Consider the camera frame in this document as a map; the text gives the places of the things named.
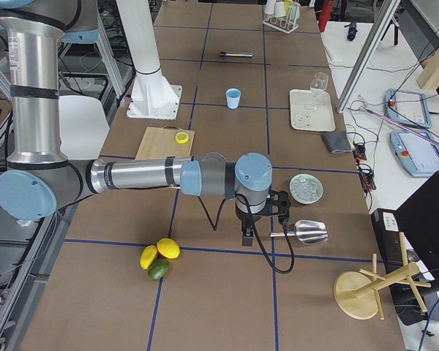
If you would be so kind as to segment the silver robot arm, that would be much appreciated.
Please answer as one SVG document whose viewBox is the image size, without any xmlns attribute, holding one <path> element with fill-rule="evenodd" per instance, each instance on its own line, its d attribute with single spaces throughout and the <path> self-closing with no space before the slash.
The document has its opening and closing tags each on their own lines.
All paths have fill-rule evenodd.
<svg viewBox="0 0 439 351">
<path fill-rule="evenodd" d="M 261 154 L 236 162 L 222 155 L 106 162 L 71 160 L 61 151 L 58 44 L 65 34 L 98 28 L 95 1 L 0 1 L 8 37 L 15 147 L 0 176 L 0 206 L 35 221 L 109 189 L 179 188 L 196 197 L 234 200 L 243 242 L 258 237 L 256 222 L 276 216 L 286 227 L 287 192 L 271 189 L 272 166 Z"/>
</svg>

